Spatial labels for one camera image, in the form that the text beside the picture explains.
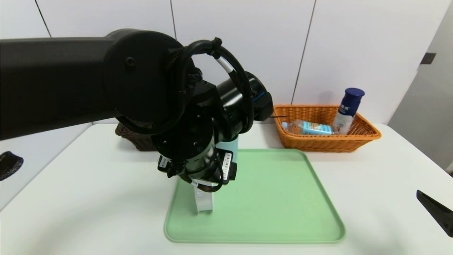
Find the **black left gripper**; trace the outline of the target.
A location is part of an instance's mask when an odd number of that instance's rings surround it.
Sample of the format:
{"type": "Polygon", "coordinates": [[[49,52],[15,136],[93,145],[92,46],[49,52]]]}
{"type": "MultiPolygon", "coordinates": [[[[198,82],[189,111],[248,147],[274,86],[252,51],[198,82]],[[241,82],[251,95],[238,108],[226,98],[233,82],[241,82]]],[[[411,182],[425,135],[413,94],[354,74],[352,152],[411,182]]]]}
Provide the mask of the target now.
{"type": "Polygon", "coordinates": [[[236,179],[234,153],[215,146],[189,160],[185,165],[185,181],[203,192],[217,192],[236,179]]]}

